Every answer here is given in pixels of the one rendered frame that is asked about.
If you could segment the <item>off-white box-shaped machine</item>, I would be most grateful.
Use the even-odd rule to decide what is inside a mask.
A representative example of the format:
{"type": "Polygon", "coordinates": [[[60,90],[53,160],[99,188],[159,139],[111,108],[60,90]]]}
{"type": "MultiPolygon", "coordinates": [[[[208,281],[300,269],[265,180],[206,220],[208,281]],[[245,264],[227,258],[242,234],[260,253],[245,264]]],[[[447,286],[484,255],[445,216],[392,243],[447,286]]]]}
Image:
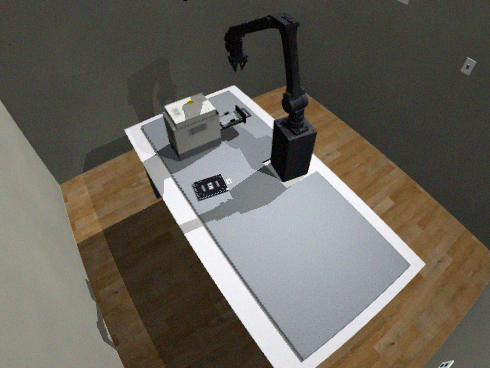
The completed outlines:
{"type": "Polygon", "coordinates": [[[243,121],[246,123],[246,118],[251,117],[245,108],[240,109],[235,105],[235,110],[243,117],[242,120],[223,127],[218,111],[202,93],[164,107],[165,112],[162,114],[165,117],[166,130],[168,131],[169,126],[172,128],[172,133],[168,135],[169,143],[175,152],[177,148],[180,161],[220,145],[221,130],[243,121]]]}

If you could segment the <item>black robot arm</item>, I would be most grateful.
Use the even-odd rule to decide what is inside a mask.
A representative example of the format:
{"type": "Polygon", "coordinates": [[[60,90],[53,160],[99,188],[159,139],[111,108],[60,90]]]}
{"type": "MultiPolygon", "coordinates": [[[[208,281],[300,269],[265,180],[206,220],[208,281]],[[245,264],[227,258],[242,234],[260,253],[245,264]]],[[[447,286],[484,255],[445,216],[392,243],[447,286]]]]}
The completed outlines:
{"type": "Polygon", "coordinates": [[[299,27],[299,21],[285,12],[271,14],[252,21],[229,27],[228,34],[226,32],[224,36],[224,40],[227,42],[225,43],[225,48],[227,52],[230,51],[230,56],[233,57],[233,49],[240,50],[243,47],[241,37],[245,37],[246,33],[269,28],[279,29],[283,44],[287,81],[286,93],[283,93],[282,107],[289,114],[288,117],[282,119],[282,123],[297,136],[309,130],[309,126],[304,123],[304,108],[308,105],[308,98],[300,82],[297,48],[297,27],[299,27]],[[265,28],[261,27],[261,23],[262,27],[265,28]],[[230,38],[228,35],[230,35],[230,38]]]}

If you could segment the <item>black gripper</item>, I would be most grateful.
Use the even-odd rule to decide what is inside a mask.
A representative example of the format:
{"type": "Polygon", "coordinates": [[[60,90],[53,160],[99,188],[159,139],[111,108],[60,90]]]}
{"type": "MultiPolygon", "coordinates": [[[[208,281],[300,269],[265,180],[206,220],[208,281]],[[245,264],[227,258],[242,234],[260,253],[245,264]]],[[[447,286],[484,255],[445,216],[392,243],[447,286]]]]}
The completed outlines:
{"type": "Polygon", "coordinates": [[[240,62],[241,62],[240,63],[241,70],[243,70],[245,64],[247,63],[247,58],[248,58],[248,55],[243,52],[243,47],[240,50],[239,49],[237,49],[237,50],[233,49],[233,57],[228,56],[229,62],[232,65],[234,72],[236,72],[236,70],[237,70],[237,63],[240,63],[240,62]],[[243,65],[242,65],[242,62],[243,62],[243,65]]]}

